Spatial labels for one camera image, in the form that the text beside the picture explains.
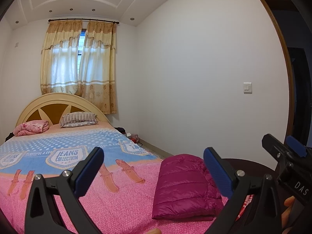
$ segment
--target light switch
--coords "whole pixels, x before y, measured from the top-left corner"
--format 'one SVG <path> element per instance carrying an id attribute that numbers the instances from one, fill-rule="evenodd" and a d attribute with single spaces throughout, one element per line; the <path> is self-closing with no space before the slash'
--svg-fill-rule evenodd
<path id="1" fill-rule="evenodd" d="M 244 83 L 244 93 L 252 93 L 252 83 Z"/>

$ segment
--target striped pillow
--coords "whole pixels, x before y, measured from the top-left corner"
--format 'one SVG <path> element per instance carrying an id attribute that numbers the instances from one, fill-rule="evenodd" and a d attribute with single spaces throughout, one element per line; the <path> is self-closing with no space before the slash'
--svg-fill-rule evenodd
<path id="1" fill-rule="evenodd" d="M 96 114 L 87 112 L 68 113 L 59 122 L 61 128 L 72 128 L 97 124 Z"/>

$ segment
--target doorway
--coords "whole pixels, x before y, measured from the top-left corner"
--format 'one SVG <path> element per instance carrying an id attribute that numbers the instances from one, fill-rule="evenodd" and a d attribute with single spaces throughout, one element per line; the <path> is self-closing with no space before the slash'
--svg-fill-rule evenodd
<path id="1" fill-rule="evenodd" d="M 283 49 L 289 83 L 289 114 L 285 138 L 312 146 L 312 34 L 291 0 L 260 0 Z"/>

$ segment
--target blue gripper pad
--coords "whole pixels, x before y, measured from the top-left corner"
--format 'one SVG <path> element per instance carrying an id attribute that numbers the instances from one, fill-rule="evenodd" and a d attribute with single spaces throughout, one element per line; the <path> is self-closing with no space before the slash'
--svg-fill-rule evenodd
<path id="1" fill-rule="evenodd" d="M 71 181 L 74 186 L 74 195 L 76 198 L 85 196 L 93 179 L 99 171 L 104 161 L 104 152 L 100 147 L 95 147 L 88 157 L 80 161 L 73 169 Z"/>
<path id="2" fill-rule="evenodd" d="M 231 165 L 228 162 L 222 160 L 212 147 L 205 149 L 204 162 L 221 194 L 230 199 L 234 192 L 234 180 L 230 175 L 230 172 L 233 171 L 234 173 L 234 170 L 232 169 Z"/>
<path id="3" fill-rule="evenodd" d="M 302 145 L 297 139 L 295 139 L 293 136 L 287 136 L 286 138 L 286 144 L 298 154 L 299 157 L 305 158 L 307 156 L 307 151 L 305 149 L 305 146 Z"/>

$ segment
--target wooden door frame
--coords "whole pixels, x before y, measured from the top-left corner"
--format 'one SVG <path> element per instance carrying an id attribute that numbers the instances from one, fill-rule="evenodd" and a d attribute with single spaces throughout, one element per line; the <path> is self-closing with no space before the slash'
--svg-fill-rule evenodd
<path id="1" fill-rule="evenodd" d="M 269 14 L 273 22 L 277 35 L 280 39 L 280 44 L 282 46 L 282 50 L 283 50 L 285 62 L 286 62 L 286 69 L 287 69 L 287 75 L 288 75 L 288 88 L 289 88 L 288 123 L 287 123 L 286 135 L 285 135 L 285 139 L 286 139 L 287 136 L 292 134 L 293 123 L 294 123 L 294 78 L 293 78 L 293 72 L 292 72 L 292 66 L 291 66 L 291 59 L 288 53 L 288 48 L 287 48 L 284 36 L 282 34 L 280 26 L 278 25 L 273 12 L 271 11 L 269 5 L 266 3 L 265 0 L 260 0 L 260 1 L 263 4 L 264 8 L 266 9 L 267 13 Z"/>

